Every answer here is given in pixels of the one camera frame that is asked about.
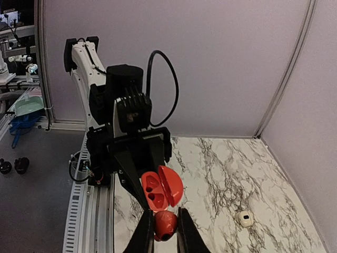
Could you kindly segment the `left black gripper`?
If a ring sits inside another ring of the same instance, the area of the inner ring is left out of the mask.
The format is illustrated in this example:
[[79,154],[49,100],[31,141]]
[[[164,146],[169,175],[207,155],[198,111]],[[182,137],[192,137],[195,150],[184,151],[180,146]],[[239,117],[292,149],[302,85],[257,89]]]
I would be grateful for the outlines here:
[[90,170],[98,184],[108,184],[118,172],[122,187],[144,210],[149,210],[139,177],[148,171],[158,172],[172,157],[171,133],[166,127],[114,137],[110,127],[90,127],[86,133]]

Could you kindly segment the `right aluminium frame post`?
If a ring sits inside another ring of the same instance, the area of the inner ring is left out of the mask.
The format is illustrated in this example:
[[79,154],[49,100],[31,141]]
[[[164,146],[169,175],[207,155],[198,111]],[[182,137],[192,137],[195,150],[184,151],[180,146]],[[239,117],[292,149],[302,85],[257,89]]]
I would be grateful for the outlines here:
[[294,48],[292,50],[292,53],[290,55],[289,61],[286,65],[286,68],[284,70],[284,73],[280,79],[280,82],[276,88],[276,91],[274,92],[271,102],[269,103],[266,112],[264,113],[260,123],[257,126],[257,129],[255,130],[253,134],[254,139],[260,139],[263,135],[263,132],[265,131],[267,125],[269,124],[270,120],[272,119],[274,113],[277,110],[278,105],[280,104],[285,90],[288,86],[288,83],[292,77],[292,74],[294,72],[295,66],[299,60],[299,57],[301,55],[301,52],[303,50],[306,38],[309,33],[309,29],[312,23],[312,20],[314,18],[314,13],[317,5],[317,0],[309,0],[308,5],[306,7],[304,18],[294,45]]

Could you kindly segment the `aluminium front rail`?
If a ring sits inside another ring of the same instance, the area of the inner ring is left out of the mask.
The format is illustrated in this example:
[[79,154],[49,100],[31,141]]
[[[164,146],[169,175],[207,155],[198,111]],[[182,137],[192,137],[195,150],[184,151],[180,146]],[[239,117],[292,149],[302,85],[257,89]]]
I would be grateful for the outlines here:
[[62,252],[114,252],[114,188],[73,182]]

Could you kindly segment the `blue brush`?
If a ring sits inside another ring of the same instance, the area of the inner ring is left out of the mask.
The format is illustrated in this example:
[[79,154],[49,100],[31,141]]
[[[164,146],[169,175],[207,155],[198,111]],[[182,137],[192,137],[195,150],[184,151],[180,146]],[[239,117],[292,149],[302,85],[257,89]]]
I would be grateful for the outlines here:
[[9,133],[14,136],[11,145],[12,149],[17,146],[20,136],[29,132],[40,117],[39,112],[32,112],[22,116],[16,116],[11,120]]

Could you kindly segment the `small red clip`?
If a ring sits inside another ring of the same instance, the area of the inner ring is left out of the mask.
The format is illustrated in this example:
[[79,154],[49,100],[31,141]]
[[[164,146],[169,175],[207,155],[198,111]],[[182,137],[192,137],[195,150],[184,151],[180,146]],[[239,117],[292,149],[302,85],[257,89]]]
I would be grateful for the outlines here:
[[177,230],[177,215],[171,211],[159,211],[155,219],[155,240],[168,241]]

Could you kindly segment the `white earbuds charging case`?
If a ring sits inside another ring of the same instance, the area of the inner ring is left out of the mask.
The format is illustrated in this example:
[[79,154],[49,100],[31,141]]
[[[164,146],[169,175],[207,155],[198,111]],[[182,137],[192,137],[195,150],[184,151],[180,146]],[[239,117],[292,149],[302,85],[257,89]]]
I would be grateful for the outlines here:
[[251,227],[254,224],[253,213],[250,211],[240,211],[236,214],[236,220],[243,228]]

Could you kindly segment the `left aluminium frame post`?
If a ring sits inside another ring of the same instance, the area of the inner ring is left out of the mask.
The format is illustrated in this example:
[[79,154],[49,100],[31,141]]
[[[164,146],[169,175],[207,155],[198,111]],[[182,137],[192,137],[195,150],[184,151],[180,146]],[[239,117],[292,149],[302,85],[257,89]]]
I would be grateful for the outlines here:
[[49,87],[49,76],[47,68],[47,41],[46,41],[46,1],[34,1],[34,27],[35,27],[35,46],[36,60],[38,64],[39,86],[42,91],[42,98],[45,106],[45,113],[49,127],[55,121],[53,112],[53,102]]

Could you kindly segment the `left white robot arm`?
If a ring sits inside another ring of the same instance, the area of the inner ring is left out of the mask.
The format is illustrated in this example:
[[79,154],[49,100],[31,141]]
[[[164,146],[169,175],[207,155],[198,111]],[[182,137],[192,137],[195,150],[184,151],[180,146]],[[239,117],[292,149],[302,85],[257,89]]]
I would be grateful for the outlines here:
[[65,71],[77,84],[85,113],[89,159],[78,166],[84,181],[108,187],[113,174],[143,209],[165,210],[180,200],[178,179],[165,164],[172,156],[168,128],[151,122],[152,101],[144,71],[134,65],[104,67],[99,39],[70,38]]

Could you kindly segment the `aluminium frame post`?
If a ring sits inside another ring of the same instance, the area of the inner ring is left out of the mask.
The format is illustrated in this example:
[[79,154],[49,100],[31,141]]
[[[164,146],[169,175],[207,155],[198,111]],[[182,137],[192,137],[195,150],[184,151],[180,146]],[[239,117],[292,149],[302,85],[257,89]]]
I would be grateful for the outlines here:
[[286,68],[284,70],[284,73],[280,79],[280,82],[276,88],[276,91],[274,92],[271,102],[269,103],[266,112],[264,113],[260,123],[257,126],[257,129],[255,130],[253,134],[254,139],[260,139],[263,135],[263,132],[265,131],[267,125],[269,124],[270,120],[272,119],[274,113],[277,110],[278,105],[280,104],[285,90],[288,86],[288,83],[292,77],[292,74],[294,72],[295,66],[299,60],[299,57],[301,55],[301,52],[303,50],[306,38],[309,33],[309,29],[312,23],[312,20],[314,18],[314,13],[317,5],[317,0],[309,0],[308,5],[306,7],[304,18],[294,45],[294,48],[292,50],[292,53],[290,55],[289,61],[286,65]]
[[35,27],[35,46],[36,60],[38,64],[39,86],[42,91],[42,98],[45,106],[45,113],[49,127],[55,121],[53,112],[53,102],[49,87],[49,76],[47,68],[47,41],[46,41],[46,1],[34,1],[34,27]]

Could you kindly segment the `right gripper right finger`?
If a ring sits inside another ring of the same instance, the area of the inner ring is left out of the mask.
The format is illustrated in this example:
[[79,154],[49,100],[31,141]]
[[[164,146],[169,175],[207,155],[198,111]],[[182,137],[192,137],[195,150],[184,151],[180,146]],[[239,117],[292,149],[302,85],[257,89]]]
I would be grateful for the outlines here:
[[187,209],[179,208],[177,221],[177,252],[210,253]]

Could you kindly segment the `red round cap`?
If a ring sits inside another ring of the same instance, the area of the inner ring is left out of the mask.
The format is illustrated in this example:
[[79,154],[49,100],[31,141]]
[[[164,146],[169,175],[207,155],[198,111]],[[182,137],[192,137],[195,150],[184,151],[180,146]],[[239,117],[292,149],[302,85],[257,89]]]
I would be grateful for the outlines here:
[[184,187],[180,176],[171,168],[159,166],[158,172],[149,171],[141,176],[147,203],[154,212],[175,207],[182,199]]

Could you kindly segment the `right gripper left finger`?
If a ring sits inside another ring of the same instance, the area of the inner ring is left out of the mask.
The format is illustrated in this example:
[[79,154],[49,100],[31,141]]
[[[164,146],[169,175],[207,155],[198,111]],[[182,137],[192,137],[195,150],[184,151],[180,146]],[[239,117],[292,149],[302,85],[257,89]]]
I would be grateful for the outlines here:
[[154,214],[152,210],[144,210],[123,253],[152,252],[154,252]]

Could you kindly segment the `black round object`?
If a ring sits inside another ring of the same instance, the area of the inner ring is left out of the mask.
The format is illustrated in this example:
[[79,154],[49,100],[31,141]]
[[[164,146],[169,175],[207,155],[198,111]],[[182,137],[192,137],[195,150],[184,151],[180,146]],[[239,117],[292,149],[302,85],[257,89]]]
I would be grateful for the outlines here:
[[25,174],[29,166],[27,157],[18,158],[14,162],[14,169],[18,174]]
[[9,161],[5,161],[3,158],[0,158],[0,173],[9,174],[12,170],[12,164]]

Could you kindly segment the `green plastic dustpan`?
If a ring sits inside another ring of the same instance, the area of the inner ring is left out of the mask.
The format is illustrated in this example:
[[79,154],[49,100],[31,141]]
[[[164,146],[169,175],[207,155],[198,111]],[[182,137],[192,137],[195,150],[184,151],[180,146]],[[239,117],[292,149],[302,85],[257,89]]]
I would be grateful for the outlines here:
[[17,100],[14,105],[16,116],[27,115],[42,109],[44,109],[42,98],[40,96],[29,96],[27,94]]

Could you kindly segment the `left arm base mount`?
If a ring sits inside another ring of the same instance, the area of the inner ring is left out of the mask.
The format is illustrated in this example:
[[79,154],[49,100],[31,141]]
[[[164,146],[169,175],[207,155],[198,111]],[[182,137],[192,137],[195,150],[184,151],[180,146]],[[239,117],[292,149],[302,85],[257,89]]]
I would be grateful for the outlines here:
[[77,151],[71,154],[68,162],[68,174],[76,183],[87,182],[90,186],[110,187],[112,179],[112,162],[107,152],[89,154]]

